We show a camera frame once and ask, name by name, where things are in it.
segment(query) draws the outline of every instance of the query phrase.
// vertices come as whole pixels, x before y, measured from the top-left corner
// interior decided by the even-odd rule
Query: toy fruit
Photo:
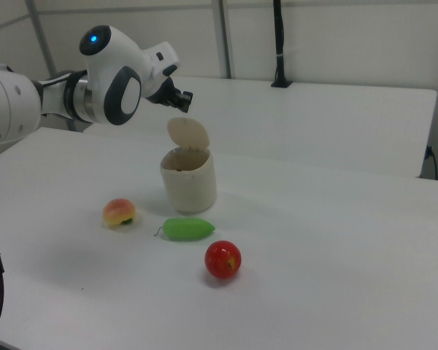
[[[215,227],[208,221],[198,217],[167,219],[161,228],[166,236],[173,241],[198,241],[209,236],[215,230]]]
[[[230,279],[242,264],[239,249],[229,241],[217,241],[210,245],[204,255],[207,270],[218,279]]]
[[[112,199],[104,207],[102,218],[108,225],[127,225],[133,221],[136,208],[125,198]]]

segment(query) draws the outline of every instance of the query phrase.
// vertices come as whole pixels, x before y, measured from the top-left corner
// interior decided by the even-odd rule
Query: white wall
[[[438,1],[283,1],[286,77],[438,92],[438,4],[432,2]],[[226,14],[232,76],[274,80],[272,1],[228,0]],[[438,160],[438,102],[430,144]],[[424,168],[433,178],[433,163]]]
[[[211,0],[36,0],[57,70],[84,69],[79,43],[93,26],[114,26],[141,48],[169,42],[180,58],[176,75],[224,77],[223,43]]]
[[[49,71],[24,1],[0,0],[0,63],[32,80],[46,79]],[[66,128],[61,118],[43,117],[39,127]],[[13,144],[1,144],[0,153]]]

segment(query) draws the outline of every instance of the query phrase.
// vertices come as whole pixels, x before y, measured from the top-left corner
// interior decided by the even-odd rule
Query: cup lid
[[[167,123],[170,138],[183,149],[206,149],[210,138],[204,126],[197,120],[185,117],[172,118]]]

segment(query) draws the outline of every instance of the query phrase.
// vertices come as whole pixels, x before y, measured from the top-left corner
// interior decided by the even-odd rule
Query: white table
[[[86,133],[173,144],[172,117],[204,124],[216,152],[417,177],[437,93],[392,87],[296,84],[174,77],[193,92],[188,114],[142,100],[125,125]]]
[[[5,304],[22,350],[436,349],[438,182],[216,152],[218,199],[193,243],[153,234],[168,146],[40,129],[0,155]],[[113,198],[142,220],[103,227]],[[210,278],[216,240],[239,275]]]

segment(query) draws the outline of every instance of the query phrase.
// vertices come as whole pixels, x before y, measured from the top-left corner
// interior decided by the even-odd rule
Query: toy peach
[[[102,219],[108,225],[127,225],[133,221],[136,208],[125,198],[112,199],[102,211]]]

